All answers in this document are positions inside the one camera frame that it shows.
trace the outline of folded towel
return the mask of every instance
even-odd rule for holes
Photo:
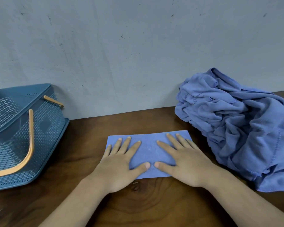
[[[166,164],[175,166],[176,162],[174,158],[168,154],[165,150],[157,145],[157,140],[165,142],[172,146],[171,142],[166,137],[166,134],[170,133],[175,137],[176,134],[182,135],[183,138],[191,140],[191,137],[188,131],[171,131],[171,132],[163,132],[163,133],[154,133],[154,134],[143,134],[143,135],[113,135],[109,136],[107,139],[106,147],[111,144],[117,142],[118,138],[122,138],[122,143],[128,136],[131,136],[131,141],[129,144],[129,148],[141,140],[141,145],[135,155],[132,157],[129,163],[129,169],[134,169],[142,163],[149,162],[151,167],[143,174],[137,177],[137,179],[141,178],[157,178],[157,177],[169,177],[170,175],[158,170],[154,167],[154,163],[157,161],[164,162]]]
[[[263,192],[284,191],[284,99],[216,68],[179,87],[175,113],[207,137],[217,161]]]

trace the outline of laundry pile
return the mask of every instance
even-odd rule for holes
[[[175,113],[207,137],[217,161],[258,191],[284,191],[284,99],[241,86],[216,68],[179,87]]]

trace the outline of tan handle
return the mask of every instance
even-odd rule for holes
[[[48,96],[43,96],[43,98],[44,98],[45,100],[48,100],[48,101],[52,102],[52,103],[59,104],[61,108],[64,107],[64,104],[63,104],[63,103],[61,103],[61,102],[59,102],[59,101],[57,101],[57,100],[54,100],[53,98],[50,98],[50,97],[48,97]]]
[[[18,165],[13,166],[9,169],[0,170],[0,177],[13,174],[21,170],[30,160],[34,152],[34,111],[30,109],[28,111],[28,122],[29,122],[29,149],[26,157]]]

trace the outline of wall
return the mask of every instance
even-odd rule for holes
[[[52,83],[70,119],[174,106],[211,67],[284,90],[284,0],[0,0],[0,88]]]

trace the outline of tabletop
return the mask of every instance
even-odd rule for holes
[[[277,94],[284,97],[284,92]],[[174,107],[70,121],[41,175],[28,185],[0,191],[0,227],[38,226],[94,170],[109,135],[176,130],[188,130],[193,141],[217,164],[205,137],[180,120]],[[284,212],[284,192],[257,193]],[[107,195],[87,226],[235,226],[235,223],[205,189],[165,177],[135,180]]]

